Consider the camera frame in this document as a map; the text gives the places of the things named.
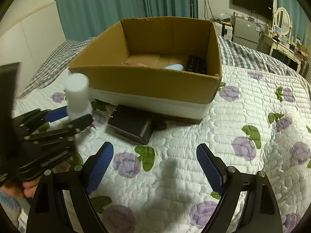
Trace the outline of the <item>person's left hand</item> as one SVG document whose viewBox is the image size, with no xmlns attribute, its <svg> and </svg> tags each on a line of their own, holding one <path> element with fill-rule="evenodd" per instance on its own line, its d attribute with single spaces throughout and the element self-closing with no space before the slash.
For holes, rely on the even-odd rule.
<svg viewBox="0 0 311 233">
<path fill-rule="evenodd" d="M 1 191 L 8 196 L 18 199 L 33 198 L 40 180 L 41 177 L 38 177 L 31 182 L 8 182 L 1 187 Z"/>
</svg>

